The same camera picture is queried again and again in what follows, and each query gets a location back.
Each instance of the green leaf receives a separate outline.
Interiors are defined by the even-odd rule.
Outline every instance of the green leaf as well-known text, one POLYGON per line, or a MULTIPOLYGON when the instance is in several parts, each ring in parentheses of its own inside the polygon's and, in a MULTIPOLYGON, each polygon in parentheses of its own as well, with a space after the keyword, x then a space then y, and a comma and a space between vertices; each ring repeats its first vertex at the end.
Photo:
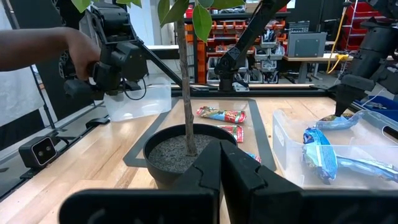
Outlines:
POLYGON ((79 10, 79 12, 82 13, 90 5, 90 0, 72 0, 72 3, 75 5, 77 10, 79 10))
POLYGON ((211 7, 213 3, 214 0, 199 0, 199 4, 201 4, 205 8, 211 7))
POLYGON ((131 7, 131 3, 135 4, 136 6, 142 8, 141 0, 116 0, 116 3, 119 4, 126 4, 131 7))
POLYGON ((216 9, 230 9, 242 5, 244 5, 243 0, 214 0, 212 7, 216 9))
POLYGON ((157 15, 159 16, 159 22, 164 20, 167 13, 170 10, 170 0, 160 0, 159 4, 157 5, 157 15))
POLYGON ((165 24, 175 22, 184 17, 185 11, 188 9, 189 0, 177 0, 167 15, 164 17, 160 26, 163 27, 165 24))
POLYGON ((207 38, 213 23, 209 11, 201 5, 195 6, 193 9, 192 21, 196 35, 199 39, 207 43, 207 38))
POLYGON ((135 4, 136 6, 142 8, 141 0, 132 0, 131 2, 132 2, 133 4, 135 4))

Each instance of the table surface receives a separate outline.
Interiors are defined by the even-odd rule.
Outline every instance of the table surface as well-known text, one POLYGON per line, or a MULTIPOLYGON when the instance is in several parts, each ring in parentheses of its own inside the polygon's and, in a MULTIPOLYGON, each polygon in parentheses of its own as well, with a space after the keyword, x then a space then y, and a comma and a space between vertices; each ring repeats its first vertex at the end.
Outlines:
MULTIPOLYGON (((320 119, 335 110, 335 102, 330 98, 264 97, 252 98, 256 101, 262 124, 265 127, 272 147, 272 113, 282 109, 294 119, 320 119)), ((222 102, 224 100, 193 100, 193 108, 199 105, 223 106, 248 110, 245 101, 222 102)), ((180 100, 165 118, 160 129, 183 123, 183 103, 180 100)), ((58 209, 62 202, 74 192, 83 189, 155 189, 155 181, 146 168, 128 167, 123 157, 155 121, 158 115, 137 118, 120 123, 109 123, 92 130, 81 141, 50 164, 46 169, 22 185, 0 203, 0 223, 57 223, 58 209)), ((213 120, 195 116, 196 123, 211 123, 213 120)), ((250 127, 253 122, 248 117, 244 143, 239 147, 244 151, 259 154, 256 141, 251 140, 250 127)), ((283 176, 277 165, 276 173, 283 176)), ((225 200, 221 206, 221 223, 229 223, 225 200)))
MULTIPOLYGON (((323 57, 313 57, 313 58, 300 58, 300 57, 288 57, 284 56, 284 59, 288 62, 336 62, 337 58, 336 56, 338 55, 337 53, 333 53, 330 57, 331 53, 324 53, 323 57)), ((347 61, 352 61, 353 57, 349 56, 347 58, 347 61)), ((388 56, 387 60, 393 60, 391 56, 388 56)))

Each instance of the potted plant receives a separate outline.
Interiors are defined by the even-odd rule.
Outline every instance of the potted plant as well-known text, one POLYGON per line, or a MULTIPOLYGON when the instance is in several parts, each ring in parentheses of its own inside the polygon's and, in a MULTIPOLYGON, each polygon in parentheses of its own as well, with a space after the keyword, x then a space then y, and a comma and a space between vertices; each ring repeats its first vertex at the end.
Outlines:
MULTIPOLYGON (((72 0, 83 12, 90 0, 72 0)), ((117 3, 131 3, 142 7, 141 0, 117 0, 117 3)), ((208 8, 227 9, 244 4, 243 0, 195 0, 193 26, 199 39, 207 42, 213 21, 208 8)), ((160 26, 175 22, 177 43, 180 52, 180 70, 182 74, 183 103, 185 124, 172 126, 155 133, 144 146, 144 157, 148 170, 160 189, 168 189, 173 182, 195 161, 201 150, 213 139, 226 139, 236 144, 235 138, 216 126, 194 124, 190 101, 190 77, 188 74, 187 43, 183 15, 189 7, 189 0, 175 0, 170 7, 170 0, 160 0, 158 15, 160 26)))

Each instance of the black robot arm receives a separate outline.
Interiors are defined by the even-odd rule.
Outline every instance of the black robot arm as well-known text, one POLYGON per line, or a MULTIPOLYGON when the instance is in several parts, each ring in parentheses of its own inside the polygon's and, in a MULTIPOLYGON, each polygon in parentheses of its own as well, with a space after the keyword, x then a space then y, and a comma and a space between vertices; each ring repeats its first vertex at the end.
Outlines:
POLYGON ((148 74, 147 60, 152 60, 176 84, 179 78, 138 38, 130 16, 125 9, 108 3, 96 2, 91 6, 91 22, 101 42, 99 62, 90 68, 95 84, 77 79, 73 66, 64 71, 64 89, 67 95, 90 95, 102 100, 104 94, 117 95, 126 90, 139 90, 137 82, 148 74))
POLYGON ((233 77, 238 68, 236 64, 253 45, 256 38, 264 32, 265 26, 289 0, 262 0, 259 9, 251 19, 248 28, 242 33, 236 45, 218 61, 215 73, 220 77, 220 91, 233 91, 233 77))
MULTIPOLYGON (((398 19, 398 5, 394 0, 367 0, 375 10, 389 19, 398 19)), ((398 70, 389 66, 386 58, 392 55, 398 46, 398 29, 389 22, 378 22, 375 18, 361 25, 368 29, 353 61, 347 71, 340 76, 341 83, 333 86, 336 90, 335 115, 342 113, 352 104, 372 91, 376 83, 381 84, 392 94, 398 94, 398 70)))

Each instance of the blue wrapper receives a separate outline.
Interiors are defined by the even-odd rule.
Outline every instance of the blue wrapper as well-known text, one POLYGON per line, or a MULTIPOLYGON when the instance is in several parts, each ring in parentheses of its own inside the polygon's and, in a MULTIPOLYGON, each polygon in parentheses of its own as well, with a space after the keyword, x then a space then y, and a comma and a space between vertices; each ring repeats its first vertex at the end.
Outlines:
POLYGON ((303 143, 303 162, 324 182, 328 179, 334 180, 337 173, 336 154, 322 131, 307 128, 303 143))
POLYGON ((337 156, 337 163, 339 167, 347 167, 354 172, 398 183, 398 169, 390 164, 369 159, 350 159, 343 156, 337 156))
POLYGON ((340 117, 329 115, 318 121, 315 127, 321 130, 348 129, 357 124, 360 118, 359 114, 354 116, 352 114, 343 114, 340 117))

